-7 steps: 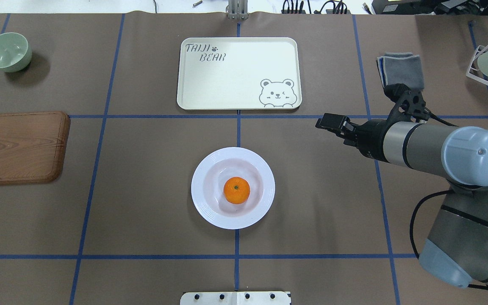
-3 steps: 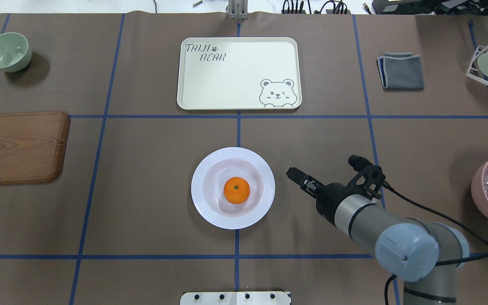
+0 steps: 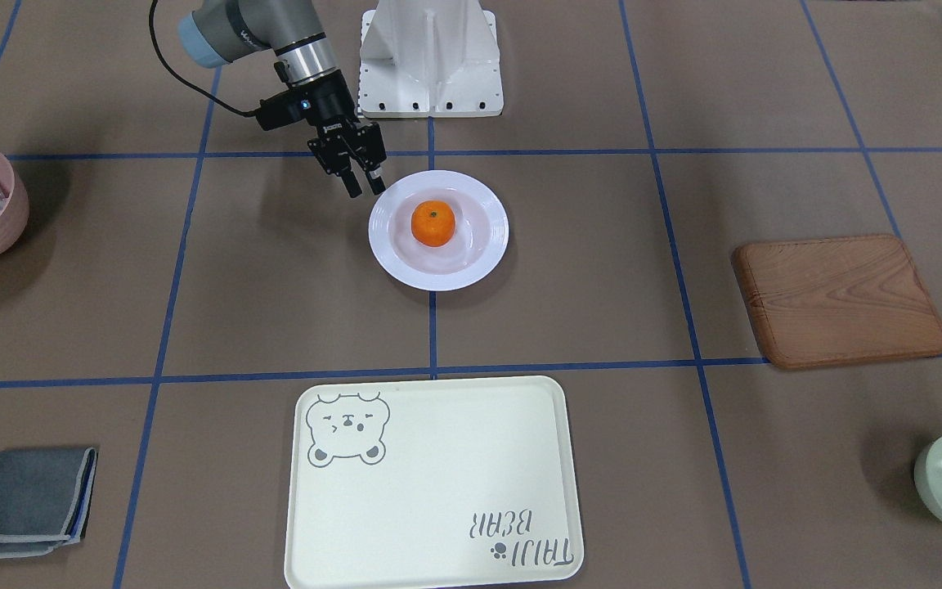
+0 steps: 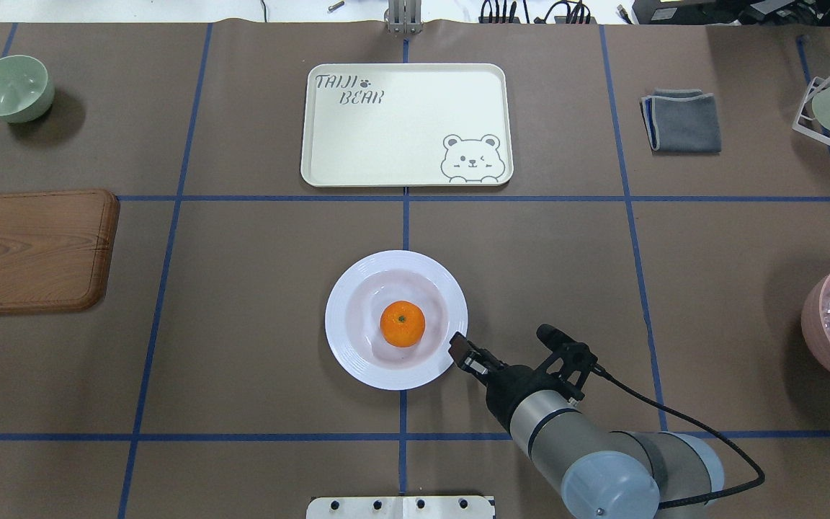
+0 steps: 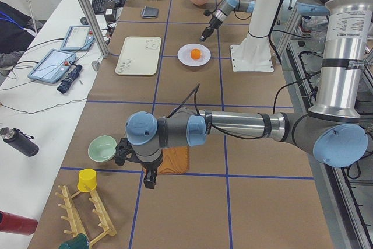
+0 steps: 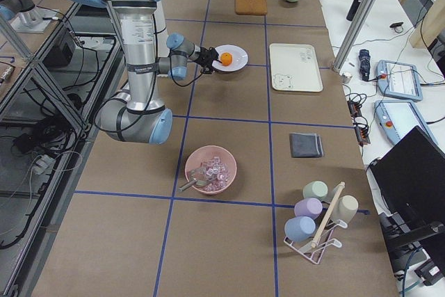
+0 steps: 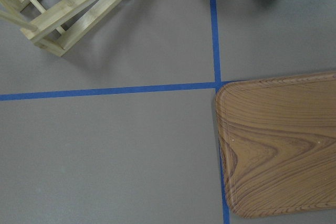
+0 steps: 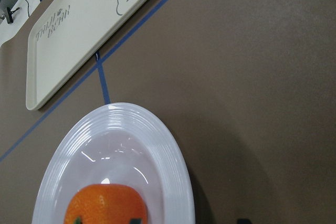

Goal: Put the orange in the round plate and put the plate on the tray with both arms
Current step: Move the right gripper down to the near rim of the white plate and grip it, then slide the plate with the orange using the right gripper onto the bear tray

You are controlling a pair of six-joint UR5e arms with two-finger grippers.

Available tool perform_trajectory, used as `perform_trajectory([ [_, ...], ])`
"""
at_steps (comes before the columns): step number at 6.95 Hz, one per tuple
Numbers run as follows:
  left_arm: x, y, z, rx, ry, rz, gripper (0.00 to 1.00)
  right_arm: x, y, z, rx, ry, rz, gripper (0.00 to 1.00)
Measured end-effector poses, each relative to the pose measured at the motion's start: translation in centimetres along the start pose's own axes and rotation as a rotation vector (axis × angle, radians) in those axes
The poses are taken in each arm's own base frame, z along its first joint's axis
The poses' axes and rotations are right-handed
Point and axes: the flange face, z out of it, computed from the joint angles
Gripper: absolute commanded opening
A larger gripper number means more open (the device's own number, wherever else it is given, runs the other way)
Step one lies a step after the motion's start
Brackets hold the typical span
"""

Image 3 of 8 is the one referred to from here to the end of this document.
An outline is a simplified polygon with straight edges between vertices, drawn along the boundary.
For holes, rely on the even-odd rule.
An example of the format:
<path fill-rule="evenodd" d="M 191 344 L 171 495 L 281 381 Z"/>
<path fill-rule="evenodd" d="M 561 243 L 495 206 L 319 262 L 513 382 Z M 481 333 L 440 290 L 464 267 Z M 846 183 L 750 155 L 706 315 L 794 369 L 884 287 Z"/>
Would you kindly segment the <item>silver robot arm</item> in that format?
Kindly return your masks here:
<path fill-rule="evenodd" d="M 178 37 L 187 55 L 206 70 L 272 52 L 285 89 L 252 110 L 217 100 L 223 109 L 257 120 L 264 131 L 304 122 L 316 135 L 307 145 L 326 174 L 343 180 L 351 197 L 361 195 L 356 169 L 373 194 L 386 190 L 388 158 L 377 123 L 360 119 L 316 7 L 311 1 L 204 1 L 180 19 Z"/>

